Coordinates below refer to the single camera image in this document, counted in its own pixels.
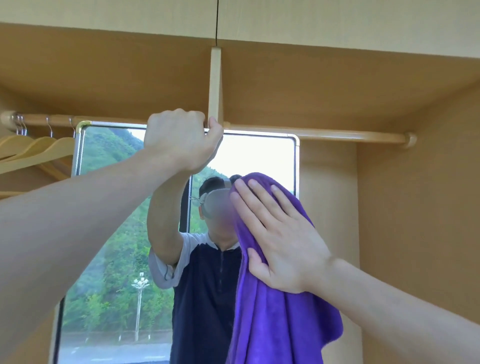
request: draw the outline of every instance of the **cloth fold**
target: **cloth fold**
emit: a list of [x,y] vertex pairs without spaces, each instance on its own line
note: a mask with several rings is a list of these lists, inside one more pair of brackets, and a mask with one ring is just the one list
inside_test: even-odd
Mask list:
[[[251,173],[242,179],[245,183],[255,179],[272,196],[270,186],[274,184],[312,223],[300,201],[272,178]],[[235,215],[235,230],[242,263],[227,364],[323,363],[322,348],[343,333],[340,312],[311,293],[281,292],[254,277],[248,270],[247,248],[254,248],[266,263],[265,256],[238,215]]]

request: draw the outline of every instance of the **street lamp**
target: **street lamp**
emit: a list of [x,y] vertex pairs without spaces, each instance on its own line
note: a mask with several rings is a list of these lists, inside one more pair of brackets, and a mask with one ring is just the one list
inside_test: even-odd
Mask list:
[[142,292],[145,287],[149,286],[148,279],[144,277],[144,273],[140,272],[140,280],[133,281],[132,286],[137,289],[138,301],[137,301],[137,321],[135,323],[135,341],[138,341],[138,328],[140,326],[140,307],[142,305]]

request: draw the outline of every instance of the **zipper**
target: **zipper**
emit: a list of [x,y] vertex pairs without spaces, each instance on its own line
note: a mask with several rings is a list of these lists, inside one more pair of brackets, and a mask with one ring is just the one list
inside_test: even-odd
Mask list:
[[223,251],[220,252],[220,281],[218,289],[222,292],[222,273],[223,273]]

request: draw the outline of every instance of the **vertical wooden post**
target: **vertical wooden post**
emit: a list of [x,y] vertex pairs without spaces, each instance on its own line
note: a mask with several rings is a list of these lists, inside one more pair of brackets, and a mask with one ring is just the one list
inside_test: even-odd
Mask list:
[[223,125],[222,94],[222,49],[212,48],[210,59],[210,92],[208,95],[208,118],[213,116]]

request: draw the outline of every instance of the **right hand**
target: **right hand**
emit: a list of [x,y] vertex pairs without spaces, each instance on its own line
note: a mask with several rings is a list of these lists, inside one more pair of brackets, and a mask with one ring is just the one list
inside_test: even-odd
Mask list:
[[230,198],[240,218],[257,240],[267,264],[248,249],[249,270],[267,286],[290,293],[312,291],[318,286],[313,272],[328,266],[332,255],[311,223],[275,186],[273,197],[255,180],[235,181]]
[[178,172],[200,172],[215,156],[223,128],[211,117],[204,133],[205,115],[200,111],[164,111],[148,118],[144,147],[174,163]]

